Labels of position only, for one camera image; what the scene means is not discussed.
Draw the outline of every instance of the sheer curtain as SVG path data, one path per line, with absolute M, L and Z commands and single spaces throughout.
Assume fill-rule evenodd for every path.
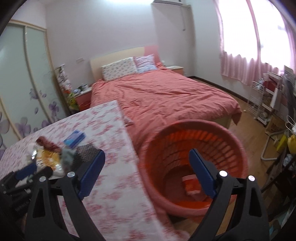
M 284 65 L 295 69 L 292 30 L 268 0 L 214 0 L 221 39 L 221 74 L 250 85 Z

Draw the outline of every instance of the white tablecloth with pink flowers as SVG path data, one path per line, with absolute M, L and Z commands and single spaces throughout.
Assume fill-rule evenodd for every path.
M 162 222 L 149 200 L 137 169 L 138 157 L 125 129 L 117 101 L 111 101 L 72 115 L 8 148 L 0 161 L 0 179 L 26 165 L 27 145 L 39 136 L 59 146 L 74 130 L 86 138 L 79 144 L 92 143 L 106 154 L 105 166 L 92 189 L 83 200 L 94 224 L 109 241 L 116 240 L 187 240 L 188 234 L 174 230 Z M 61 211 L 70 233 L 77 235 L 62 197 Z

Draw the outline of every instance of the nightstand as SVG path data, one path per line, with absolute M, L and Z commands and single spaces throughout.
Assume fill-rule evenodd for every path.
M 89 87 L 74 96 L 80 111 L 89 109 L 91 105 L 91 90 L 92 87 Z
M 178 65 L 171 65 L 171 66 L 166 66 L 166 68 L 174 71 L 175 73 L 184 75 L 184 67 L 181 67 Z

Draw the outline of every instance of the blue box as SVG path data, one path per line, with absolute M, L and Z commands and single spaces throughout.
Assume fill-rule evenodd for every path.
M 66 146 L 71 149 L 75 148 L 83 139 L 85 138 L 85 134 L 82 131 L 74 131 L 71 135 L 69 135 L 64 143 Z

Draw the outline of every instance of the silver screw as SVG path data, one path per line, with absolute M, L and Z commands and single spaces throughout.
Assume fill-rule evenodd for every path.
M 74 177 L 75 176 L 75 172 L 68 172 L 67 173 L 67 177 Z
M 39 181 L 40 182 L 44 182 L 46 180 L 46 177 L 45 176 L 42 176 L 41 178 L 39 178 Z
M 219 174 L 222 177 L 226 177 L 228 175 L 228 173 L 226 171 L 220 171 Z
M 252 175 L 248 176 L 248 179 L 249 179 L 251 182 L 254 182 L 254 181 L 255 181 L 255 177 L 252 176 Z

